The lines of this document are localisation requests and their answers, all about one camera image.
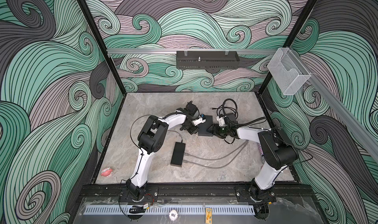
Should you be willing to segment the dark grey box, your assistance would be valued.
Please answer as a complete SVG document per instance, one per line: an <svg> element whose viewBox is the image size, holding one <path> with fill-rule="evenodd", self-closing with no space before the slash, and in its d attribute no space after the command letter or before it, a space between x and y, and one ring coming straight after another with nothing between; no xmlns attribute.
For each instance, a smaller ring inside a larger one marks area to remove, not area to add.
<svg viewBox="0 0 378 224"><path fill-rule="evenodd" d="M213 125L213 117L211 115L205 116L206 120L203 123L200 123L198 127L198 136L206 136L206 137L212 137L213 134L208 132L207 130Z"/></svg>

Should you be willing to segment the black network switch box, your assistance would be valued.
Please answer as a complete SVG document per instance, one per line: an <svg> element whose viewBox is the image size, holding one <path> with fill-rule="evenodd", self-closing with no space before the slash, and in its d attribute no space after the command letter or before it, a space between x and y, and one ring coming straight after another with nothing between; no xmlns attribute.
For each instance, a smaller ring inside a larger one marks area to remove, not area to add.
<svg viewBox="0 0 378 224"><path fill-rule="evenodd" d="M182 167L183 158L185 154L186 144L183 142L176 142L171 157L170 165L174 167Z"/></svg>

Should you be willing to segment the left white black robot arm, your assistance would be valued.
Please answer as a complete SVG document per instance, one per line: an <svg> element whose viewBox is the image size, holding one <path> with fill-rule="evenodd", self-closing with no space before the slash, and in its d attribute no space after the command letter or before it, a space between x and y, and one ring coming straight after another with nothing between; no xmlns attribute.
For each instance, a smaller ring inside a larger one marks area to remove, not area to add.
<svg viewBox="0 0 378 224"><path fill-rule="evenodd" d="M148 115L138 134L138 143L134 143L139 150L135 169L126 181L126 187L133 199L143 199L153 157L163 146L168 130L180 126L181 130L194 134L198 132L198 125L205 122L206 116L199 112L192 101L185 108L178 108L162 117Z"/></svg>

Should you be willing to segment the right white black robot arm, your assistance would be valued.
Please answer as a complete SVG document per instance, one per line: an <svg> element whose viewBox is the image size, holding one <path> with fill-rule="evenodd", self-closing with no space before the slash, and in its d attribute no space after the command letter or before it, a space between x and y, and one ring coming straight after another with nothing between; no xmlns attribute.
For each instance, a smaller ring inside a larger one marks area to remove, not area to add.
<svg viewBox="0 0 378 224"><path fill-rule="evenodd" d="M240 139L255 142L260 146L264 163L258 175L251 181L249 193L254 202L274 202L276 198L272 192L275 181L283 170L295 165L295 161L299 159L298 150L278 127L256 127L266 121L265 117L239 123L238 105L233 99L226 99L221 106L212 109L216 111L217 123L207 129L209 133L223 140L232 138L228 144Z"/></svg>

